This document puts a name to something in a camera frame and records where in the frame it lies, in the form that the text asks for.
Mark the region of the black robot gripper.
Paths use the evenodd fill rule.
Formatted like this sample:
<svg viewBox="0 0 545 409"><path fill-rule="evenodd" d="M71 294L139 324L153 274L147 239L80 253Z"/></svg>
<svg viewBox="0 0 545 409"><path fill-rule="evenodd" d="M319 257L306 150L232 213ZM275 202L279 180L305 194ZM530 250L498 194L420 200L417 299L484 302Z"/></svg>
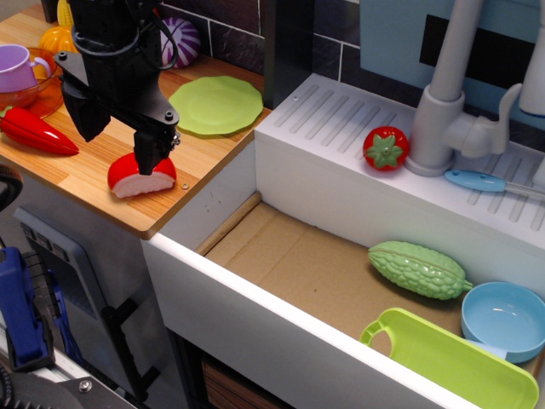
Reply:
<svg viewBox="0 0 545 409"><path fill-rule="evenodd" d="M163 66L156 1L72 1L74 52L55 59L61 92L80 136L92 141L117 118L135 132L134 154L149 176L176 147L179 116L158 87Z"/></svg>

